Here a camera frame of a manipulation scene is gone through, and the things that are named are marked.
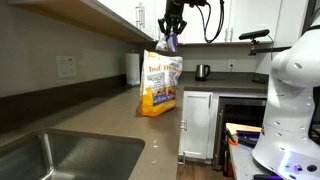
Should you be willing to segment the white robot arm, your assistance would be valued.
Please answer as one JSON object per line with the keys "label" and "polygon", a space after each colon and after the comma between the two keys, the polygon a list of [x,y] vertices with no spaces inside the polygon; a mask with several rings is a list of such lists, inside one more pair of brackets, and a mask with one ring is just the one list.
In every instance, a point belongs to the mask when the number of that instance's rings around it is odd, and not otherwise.
{"label": "white robot arm", "polygon": [[309,138],[320,86],[320,16],[271,61],[263,126],[253,159],[283,180],[320,180],[320,145]]}

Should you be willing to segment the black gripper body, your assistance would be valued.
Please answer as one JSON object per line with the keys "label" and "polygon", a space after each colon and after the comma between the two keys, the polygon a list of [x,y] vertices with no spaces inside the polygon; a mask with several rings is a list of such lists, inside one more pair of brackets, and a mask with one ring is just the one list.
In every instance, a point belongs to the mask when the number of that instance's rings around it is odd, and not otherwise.
{"label": "black gripper body", "polygon": [[184,9],[183,0],[167,0],[166,1],[166,11],[164,18],[167,22],[176,20],[180,22],[182,20],[182,13]]}

